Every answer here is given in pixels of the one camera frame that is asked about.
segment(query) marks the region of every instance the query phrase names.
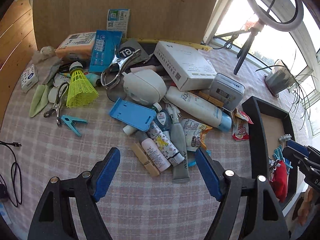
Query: small blue bottle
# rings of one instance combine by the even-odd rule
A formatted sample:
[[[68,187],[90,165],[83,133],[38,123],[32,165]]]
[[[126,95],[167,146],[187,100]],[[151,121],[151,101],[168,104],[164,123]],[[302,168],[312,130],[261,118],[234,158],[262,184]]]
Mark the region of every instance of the small blue bottle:
[[[167,138],[170,140],[170,130],[172,121],[169,116],[169,113],[167,110],[163,109],[159,113],[157,113],[156,117],[153,119],[157,126],[161,129],[161,131],[167,136]]]

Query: red cloth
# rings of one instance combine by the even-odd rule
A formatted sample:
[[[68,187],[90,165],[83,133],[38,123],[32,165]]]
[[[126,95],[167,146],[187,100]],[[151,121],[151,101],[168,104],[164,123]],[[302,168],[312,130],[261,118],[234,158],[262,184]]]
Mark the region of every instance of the red cloth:
[[[280,161],[280,167],[274,172],[274,177],[270,185],[281,203],[284,202],[288,192],[288,174],[284,161]]]

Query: wooden panel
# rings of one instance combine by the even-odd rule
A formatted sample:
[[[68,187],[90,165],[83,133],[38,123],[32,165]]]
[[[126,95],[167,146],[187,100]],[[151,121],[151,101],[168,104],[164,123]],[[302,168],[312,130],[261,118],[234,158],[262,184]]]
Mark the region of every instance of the wooden panel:
[[[15,47],[33,30],[32,10],[21,16],[0,38],[0,69]]]
[[[0,70],[0,125],[4,117],[12,91],[21,73],[36,50],[33,30],[21,41]]]
[[[32,10],[38,48],[57,48],[70,34],[69,0],[33,0]]]
[[[38,47],[105,29],[109,8],[129,8],[128,37],[200,43],[216,0],[33,0]]]
[[[261,114],[261,119],[266,134],[268,155],[274,160],[272,155],[280,145],[279,138],[284,135],[282,120],[265,114]]]
[[[29,0],[14,1],[0,21],[0,37],[21,16],[31,10]]]

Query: blue gripper pad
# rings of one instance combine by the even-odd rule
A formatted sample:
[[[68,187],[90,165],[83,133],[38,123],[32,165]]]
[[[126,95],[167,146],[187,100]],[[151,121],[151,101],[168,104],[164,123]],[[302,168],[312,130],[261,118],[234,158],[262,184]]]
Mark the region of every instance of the blue gripper pad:
[[[200,148],[196,150],[195,159],[210,195],[221,201],[223,194],[220,190],[220,181]]]
[[[308,149],[306,147],[304,147],[303,145],[301,145],[295,141],[292,141],[292,140],[287,141],[286,145],[290,146],[292,149],[295,149],[296,151],[302,153],[303,155],[305,155],[305,157],[309,157]]]
[[[94,198],[95,202],[98,202],[100,198],[106,195],[113,176],[116,173],[120,163],[120,151],[117,148],[111,148],[107,156],[109,154],[111,154],[110,158],[104,164],[104,167],[96,179],[95,185],[93,185],[93,187],[95,187],[95,192],[92,197]]]

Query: badminton shuttlecock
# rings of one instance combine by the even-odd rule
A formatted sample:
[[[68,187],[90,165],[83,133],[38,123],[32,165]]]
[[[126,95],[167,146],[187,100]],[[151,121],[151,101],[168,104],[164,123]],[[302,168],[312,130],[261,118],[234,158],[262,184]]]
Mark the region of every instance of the badminton shuttlecock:
[[[83,74],[83,66],[80,62],[71,64],[70,75],[67,107],[84,106],[98,97],[98,92]]]

